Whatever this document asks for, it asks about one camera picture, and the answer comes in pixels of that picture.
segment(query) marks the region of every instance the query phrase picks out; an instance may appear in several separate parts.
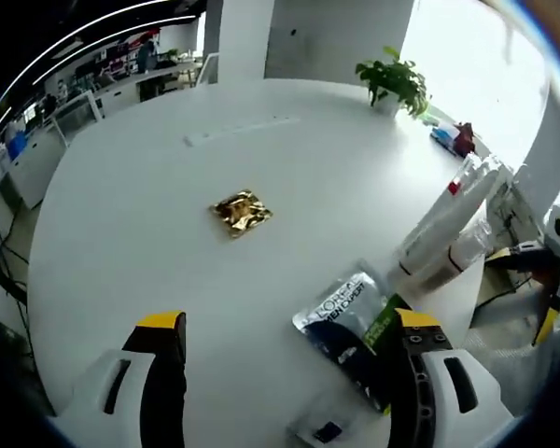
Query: potted plant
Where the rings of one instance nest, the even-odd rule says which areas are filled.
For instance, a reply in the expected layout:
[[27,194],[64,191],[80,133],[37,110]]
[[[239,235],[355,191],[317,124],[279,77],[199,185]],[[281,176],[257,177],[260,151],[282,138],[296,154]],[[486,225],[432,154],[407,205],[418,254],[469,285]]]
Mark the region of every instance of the potted plant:
[[418,117],[428,104],[425,78],[413,70],[414,62],[401,61],[395,49],[384,47],[384,52],[392,56],[390,63],[366,61],[358,63],[355,69],[355,73],[367,83],[371,107],[390,117],[405,107],[409,115]]

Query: green leaves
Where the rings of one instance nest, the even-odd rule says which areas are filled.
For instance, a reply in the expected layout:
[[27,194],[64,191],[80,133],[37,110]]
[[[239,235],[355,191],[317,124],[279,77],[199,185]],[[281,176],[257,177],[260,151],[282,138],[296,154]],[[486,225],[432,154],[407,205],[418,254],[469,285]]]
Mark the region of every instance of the green leaves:
[[392,56],[392,63],[364,61],[355,67],[355,73],[367,84],[371,93],[371,105],[392,91],[399,96],[399,103],[410,115],[421,115],[428,105],[426,79],[413,70],[413,61],[402,62],[395,49],[384,47],[384,52]]

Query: red object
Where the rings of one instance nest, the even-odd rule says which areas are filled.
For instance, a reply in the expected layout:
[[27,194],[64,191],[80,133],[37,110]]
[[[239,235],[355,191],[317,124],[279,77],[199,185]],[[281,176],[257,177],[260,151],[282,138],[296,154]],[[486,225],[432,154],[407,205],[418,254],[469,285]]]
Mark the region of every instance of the red object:
[[459,134],[456,136],[453,150],[462,157],[467,157],[470,152],[475,152],[475,144],[473,143],[473,127],[470,123],[456,124]]
[[460,184],[456,184],[455,182],[451,182],[450,184],[448,184],[448,191],[450,191],[450,194],[452,194],[453,196],[458,193],[459,189]]

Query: white wall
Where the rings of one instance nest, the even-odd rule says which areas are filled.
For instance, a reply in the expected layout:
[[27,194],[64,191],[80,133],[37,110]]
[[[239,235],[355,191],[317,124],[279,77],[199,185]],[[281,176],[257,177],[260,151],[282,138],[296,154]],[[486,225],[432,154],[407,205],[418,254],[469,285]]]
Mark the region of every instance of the white wall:
[[225,0],[218,82],[263,79],[274,0]]
[[556,198],[560,202],[560,103],[552,91],[535,142],[515,181],[537,217],[543,217]]
[[276,0],[266,77],[358,85],[357,63],[402,48],[412,8],[413,0]]
[[183,25],[170,25],[161,28],[158,52],[165,53],[170,49],[178,49],[179,53],[196,50],[197,26],[198,21],[193,21]]
[[209,53],[219,51],[220,24],[222,23],[222,6],[224,0],[207,0],[207,15],[205,16],[205,40],[203,42],[203,57]]

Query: white desk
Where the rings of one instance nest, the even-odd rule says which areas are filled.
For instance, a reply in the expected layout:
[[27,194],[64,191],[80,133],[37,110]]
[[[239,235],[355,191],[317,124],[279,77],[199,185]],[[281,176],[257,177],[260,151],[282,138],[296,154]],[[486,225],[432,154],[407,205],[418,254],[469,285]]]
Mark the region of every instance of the white desk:
[[[187,446],[285,446],[303,404],[347,384],[291,317],[356,259],[389,254],[459,163],[428,128],[376,115],[364,89],[314,81],[181,91],[95,124],[59,165],[31,252],[31,334],[49,398],[62,409],[144,315],[183,309]],[[274,216],[231,241],[208,206],[245,188]],[[482,271],[422,303],[454,344]],[[381,419],[364,437],[381,446],[388,427]]]

